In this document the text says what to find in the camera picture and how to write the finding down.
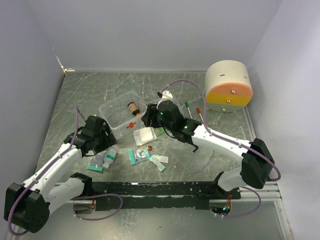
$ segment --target marble tabletop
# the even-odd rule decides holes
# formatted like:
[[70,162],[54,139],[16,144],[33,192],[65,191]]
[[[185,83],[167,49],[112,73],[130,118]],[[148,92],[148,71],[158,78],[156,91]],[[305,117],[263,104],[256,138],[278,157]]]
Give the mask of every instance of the marble tabletop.
[[[99,116],[99,106],[128,91],[136,91],[146,103],[157,100],[157,92],[176,79],[189,79],[202,88],[205,73],[117,73],[117,72],[68,72],[62,83],[49,129],[36,166],[39,170],[59,149],[63,140],[75,129],[75,101],[85,116]],[[178,82],[169,87],[178,99],[185,117],[184,105],[188,101],[192,116],[200,121],[196,107],[204,111],[203,100],[198,90],[187,82]],[[239,139],[252,140],[252,132],[244,108],[234,113],[212,110],[207,114],[208,126],[216,131]],[[193,146],[161,134],[151,143],[153,155],[169,157],[160,172],[150,161],[131,165],[128,149],[136,148],[133,134],[128,134],[114,146],[118,154],[109,169],[102,172],[88,170],[90,157],[80,159],[61,178],[65,182],[70,175],[79,172],[92,177],[94,182],[176,182],[213,181],[221,171],[229,171],[238,166],[232,159],[208,148],[200,147],[195,153]]]

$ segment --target white wall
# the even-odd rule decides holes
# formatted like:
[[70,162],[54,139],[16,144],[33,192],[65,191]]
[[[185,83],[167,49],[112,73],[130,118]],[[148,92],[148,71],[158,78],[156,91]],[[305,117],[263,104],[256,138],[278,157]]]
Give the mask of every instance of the white wall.
[[320,237],[319,11],[319,0],[284,0],[248,64],[253,125],[282,172],[297,240]]
[[[63,71],[24,0],[0,1],[0,213],[35,170]],[[7,222],[0,218],[0,239]]]
[[206,71],[247,63],[282,0],[27,0],[66,68]]

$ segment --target marker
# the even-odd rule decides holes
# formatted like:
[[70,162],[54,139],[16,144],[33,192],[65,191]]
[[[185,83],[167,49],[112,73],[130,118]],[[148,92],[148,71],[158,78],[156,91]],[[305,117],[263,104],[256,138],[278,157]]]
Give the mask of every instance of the marker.
[[188,109],[188,112],[189,112],[189,115],[190,115],[190,118],[193,119],[192,115],[191,115],[191,112],[190,112],[190,108],[189,108],[189,104],[188,102],[186,101],[185,103],[185,106],[186,106],[186,109]]
[[199,109],[198,107],[196,108],[196,111],[198,112],[198,114],[199,114],[199,116],[200,116],[200,118],[201,118],[202,123],[204,123],[204,118],[202,117],[201,112],[200,112],[200,109]]

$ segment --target red cross sticker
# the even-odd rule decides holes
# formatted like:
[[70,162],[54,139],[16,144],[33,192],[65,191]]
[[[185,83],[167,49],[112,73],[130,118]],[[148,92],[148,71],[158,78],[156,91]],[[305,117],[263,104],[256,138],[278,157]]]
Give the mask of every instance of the red cross sticker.
[[135,126],[136,122],[130,122],[130,124],[126,127],[127,129],[132,129]]

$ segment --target red marker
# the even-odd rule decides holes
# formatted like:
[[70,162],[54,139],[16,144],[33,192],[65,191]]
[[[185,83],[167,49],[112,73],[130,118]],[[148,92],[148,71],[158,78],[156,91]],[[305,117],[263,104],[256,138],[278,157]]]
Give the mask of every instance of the red marker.
[[196,111],[198,112],[198,114],[199,114],[199,116],[200,116],[200,118],[201,118],[202,123],[204,123],[204,118],[202,117],[201,112],[200,112],[200,109],[199,109],[198,107],[196,108]]

